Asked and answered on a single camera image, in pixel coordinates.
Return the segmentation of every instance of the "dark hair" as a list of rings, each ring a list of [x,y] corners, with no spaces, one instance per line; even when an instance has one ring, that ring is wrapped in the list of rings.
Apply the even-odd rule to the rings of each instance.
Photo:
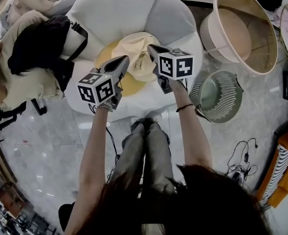
[[[149,220],[145,207],[161,214],[163,233],[178,234],[270,234],[257,200],[238,183],[200,165],[179,166],[186,184],[170,181],[174,194],[150,190],[144,201],[140,187],[120,176],[103,189],[99,203],[78,234],[140,235]]]

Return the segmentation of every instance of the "black bracelet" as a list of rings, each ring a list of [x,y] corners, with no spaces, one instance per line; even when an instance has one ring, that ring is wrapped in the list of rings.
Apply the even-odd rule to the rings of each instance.
[[[193,104],[186,104],[186,105],[184,105],[184,106],[182,106],[182,107],[179,107],[178,109],[177,109],[177,112],[179,112],[180,110],[183,110],[183,109],[185,109],[187,106],[192,106]]]

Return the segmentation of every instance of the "black bag strap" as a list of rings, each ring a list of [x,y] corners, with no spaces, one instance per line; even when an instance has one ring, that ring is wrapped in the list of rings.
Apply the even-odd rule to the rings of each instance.
[[[89,38],[89,34],[87,33],[86,30],[84,30],[79,23],[75,22],[71,22],[72,26],[71,29],[73,29],[74,31],[76,31],[77,33],[79,33],[81,36],[85,37],[84,41],[80,44],[80,46],[76,49],[76,51],[67,59],[69,61],[72,61],[73,59],[77,58],[78,55],[81,54],[81,52],[85,49],[85,47],[87,46],[88,43],[88,38]]]

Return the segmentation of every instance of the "marble floor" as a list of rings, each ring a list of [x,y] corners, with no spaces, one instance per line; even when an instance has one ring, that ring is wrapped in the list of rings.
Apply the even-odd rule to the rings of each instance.
[[[238,75],[244,89],[244,97],[237,115],[227,123],[212,124],[200,118],[211,145],[214,169],[227,172],[227,162],[235,145],[241,140],[255,137],[258,148],[249,149],[249,161],[258,171],[248,177],[245,186],[253,189],[270,152],[273,132],[288,119],[288,101],[282,99],[281,62],[272,73],[253,77],[238,64],[222,65],[209,56],[203,69],[225,69]],[[1,148],[18,179],[18,187],[34,206],[34,210],[60,231],[58,209],[64,203],[72,203],[78,190],[79,165],[92,124],[92,116],[73,111],[66,99],[43,100],[48,112],[39,116],[28,102],[26,111],[18,120],[0,132],[4,138]],[[183,144],[176,105],[162,113],[159,122],[171,139],[173,171],[175,179],[182,175],[176,164],[184,164]],[[131,119],[107,123],[114,136],[118,153],[121,142],[130,133]],[[232,162],[240,160],[237,151]],[[114,149],[109,135],[106,139],[106,174],[114,166]]]

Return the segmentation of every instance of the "gray pants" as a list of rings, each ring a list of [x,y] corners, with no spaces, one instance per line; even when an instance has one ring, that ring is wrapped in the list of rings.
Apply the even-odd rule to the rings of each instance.
[[[123,152],[111,180],[126,173],[126,186],[132,180],[137,180],[139,184],[146,155],[141,197],[147,188],[174,193],[174,186],[169,181],[169,178],[173,179],[173,171],[168,135],[157,123],[152,123],[147,132],[141,122],[136,122],[131,129],[132,133],[122,141]]]

